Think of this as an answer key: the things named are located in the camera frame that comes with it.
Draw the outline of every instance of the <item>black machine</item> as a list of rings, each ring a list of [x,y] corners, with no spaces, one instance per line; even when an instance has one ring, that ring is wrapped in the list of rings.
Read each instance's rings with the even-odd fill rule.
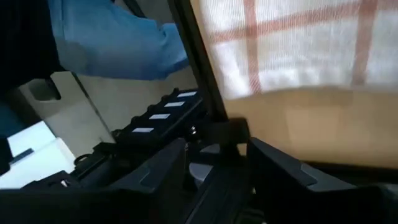
[[[162,97],[72,173],[0,190],[0,223],[398,223],[395,185],[358,181],[397,183],[395,171],[307,164],[228,119],[190,1],[169,4],[198,89]],[[220,153],[201,152],[212,144]],[[1,175],[17,158],[0,152]],[[191,162],[213,166],[200,186]]]

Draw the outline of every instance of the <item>checkered curtain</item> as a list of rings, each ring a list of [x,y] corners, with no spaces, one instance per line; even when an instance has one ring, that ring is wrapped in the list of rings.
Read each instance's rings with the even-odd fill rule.
[[[398,0],[201,0],[225,98],[398,86]]]

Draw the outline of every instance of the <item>white label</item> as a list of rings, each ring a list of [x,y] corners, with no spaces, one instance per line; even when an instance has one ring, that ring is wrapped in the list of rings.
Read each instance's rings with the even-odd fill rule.
[[[153,130],[153,128],[136,128],[134,130],[132,130],[132,132],[136,132],[136,133],[149,133]]]
[[[149,119],[166,119],[170,114],[154,114]]]
[[[181,93],[181,94],[179,94],[177,97],[193,96],[193,95],[195,95],[195,94],[196,94],[195,91],[194,91],[194,92],[188,92],[188,93]]]
[[[185,103],[184,101],[175,102],[175,103],[167,103],[166,105],[164,105],[164,107],[182,106],[184,103]]]

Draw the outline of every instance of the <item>blue sleeve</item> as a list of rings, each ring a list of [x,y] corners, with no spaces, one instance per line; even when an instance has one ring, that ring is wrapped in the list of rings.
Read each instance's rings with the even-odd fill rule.
[[[158,26],[108,0],[48,0],[61,65],[84,75],[154,80],[188,65],[175,24]]]

